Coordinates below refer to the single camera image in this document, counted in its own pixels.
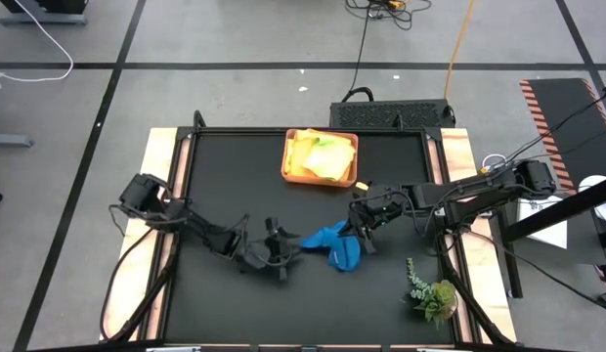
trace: orange basket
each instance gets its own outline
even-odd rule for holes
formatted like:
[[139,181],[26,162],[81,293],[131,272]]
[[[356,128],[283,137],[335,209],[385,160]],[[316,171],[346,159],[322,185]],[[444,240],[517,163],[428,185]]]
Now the orange basket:
[[304,183],[304,184],[312,184],[312,185],[323,185],[323,186],[333,186],[333,187],[351,187],[358,178],[358,136],[352,133],[337,133],[337,132],[324,132],[324,131],[314,131],[320,134],[328,134],[333,136],[339,136],[347,138],[351,141],[353,148],[355,149],[355,154],[353,155],[353,161],[351,161],[351,166],[347,169],[347,171],[342,175],[342,177],[338,181],[328,180],[326,178],[318,177],[314,175],[310,171],[310,175],[308,176],[295,176],[285,172],[285,163],[287,159],[287,141],[294,139],[294,135],[296,134],[296,129],[289,129],[285,132],[285,141],[283,143],[283,159],[281,160],[281,176],[287,182],[293,183]]

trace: yellow cloth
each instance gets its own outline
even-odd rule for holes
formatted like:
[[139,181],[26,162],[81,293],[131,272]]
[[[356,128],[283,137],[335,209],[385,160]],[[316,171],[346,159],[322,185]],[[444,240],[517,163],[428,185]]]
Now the yellow cloth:
[[287,141],[285,172],[295,176],[346,179],[355,157],[348,138],[318,132],[297,131]]

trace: yellow cable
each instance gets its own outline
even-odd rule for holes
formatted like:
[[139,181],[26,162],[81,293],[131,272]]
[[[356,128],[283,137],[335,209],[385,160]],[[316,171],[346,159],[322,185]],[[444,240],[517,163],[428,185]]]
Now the yellow cable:
[[455,62],[455,56],[457,55],[457,51],[459,51],[459,47],[461,46],[461,40],[463,39],[463,35],[468,28],[468,23],[470,22],[470,17],[472,16],[472,8],[475,6],[475,0],[470,0],[470,6],[468,6],[468,13],[466,14],[466,18],[463,20],[463,24],[461,25],[461,32],[459,33],[459,37],[457,38],[457,42],[455,43],[455,48],[453,49],[453,55],[451,56],[451,62],[449,63],[449,69],[447,70],[447,82],[444,84],[444,99],[449,97],[449,84],[451,83],[451,72],[453,72],[453,63]]

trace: black tabletop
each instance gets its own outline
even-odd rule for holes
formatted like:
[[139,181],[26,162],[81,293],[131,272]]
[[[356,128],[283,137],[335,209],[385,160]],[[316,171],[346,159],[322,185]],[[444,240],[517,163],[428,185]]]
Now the black tabletop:
[[[378,183],[430,181],[420,134],[360,134],[359,179]],[[210,221],[228,225],[248,212],[251,238],[264,238],[264,219],[278,217],[303,237],[345,219],[351,190],[289,184],[280,174],[284,135],[202,135],[195,148],[188,196]],[[419,218],[422,227],[424,218]],[[410,218],[374,232],[378,254],[340,273],[326,254],[304,254],[280,283],[240,273],[183,238],[164,337],[171,343],[436,344],[451,343],[449,325],[436,330],[400,302],[409,288],[406,258],[418,275],[439,281],[435,257]]]

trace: green plant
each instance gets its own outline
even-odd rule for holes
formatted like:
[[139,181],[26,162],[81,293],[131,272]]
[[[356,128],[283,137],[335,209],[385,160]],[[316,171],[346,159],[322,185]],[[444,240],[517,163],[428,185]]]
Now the green plant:
[[416,275],[411,258],[408,258],[407,263],[408,279],[414,286],[410,296],[420,301],[420,304],[413,309],[424,311],[427,322],[433,321],[437,329],[455,311],[457,304],[455,287],[447,280],[433,285],[425,283]]

